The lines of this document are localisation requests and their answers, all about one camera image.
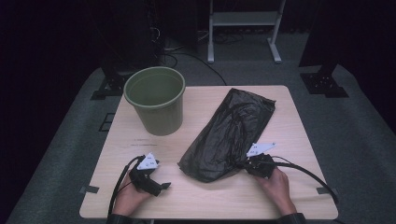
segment hand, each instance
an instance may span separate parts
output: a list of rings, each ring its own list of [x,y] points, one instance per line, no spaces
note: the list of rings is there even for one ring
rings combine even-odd
[[[282,216],[297,213],[297,209],[290,198],[289,179],[285,173],[276,167],[269,179],[254,177]]]
[[[151,194],[141,189],[136,189],[134,184],[131,183],[128,172],[120,184],[120,191],[117,194],[113,214],[129,217],[134,210],[150,196]]]

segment plastic bucket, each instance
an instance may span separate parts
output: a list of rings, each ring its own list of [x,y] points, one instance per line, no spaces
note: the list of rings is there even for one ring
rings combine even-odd
[[[168,67],[150,67],[131,76],[123,93],[146,130],[154,135],[177,131],[183,122],[184,77]]]

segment table top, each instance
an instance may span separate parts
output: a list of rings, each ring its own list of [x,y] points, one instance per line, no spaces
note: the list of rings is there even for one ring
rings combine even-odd
[[[167,136],[148,133],[134,108],[122,97],[117,113],[80,208],[82,217],[106,218],[109,201],[123,167],[134,157],[152,152],[160,166],[151,175],[157,183],[172,182],[133,214],[154,219],[275,219],[280,216],[258,183],[246,171],[202,183],[177,163],[212,118],[230,88],[251,91],[276,101],[276,110],[258,143],[276,143],[267,151],[283,157],[325,181],[289,90],[284,86],[187,87],[183,95],[183,123]],[[290,197],[307,219],[334,219],[338,211],[330,194],[318,194],[321,185],[295,169],[280,167],[290,181]]]

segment paper tag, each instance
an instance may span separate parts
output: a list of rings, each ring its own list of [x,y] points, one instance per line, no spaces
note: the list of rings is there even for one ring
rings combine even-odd
[[[250,150],[247,153],[247,157],[260,155],[275,146],[276,143],[259,143],[259,144],[253,143],[253,145],[251,146]]]
[[[150,152],[137,166],[137,170],[156,169],[157,167],[158,163],[155,161],[154,155]]]

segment garbage bag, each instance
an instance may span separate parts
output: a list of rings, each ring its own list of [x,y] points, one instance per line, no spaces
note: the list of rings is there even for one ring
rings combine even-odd
[[[180,159],[184,174],[209,183],[239,171],[275,111],[275,101],[230,89],[215,114]]]

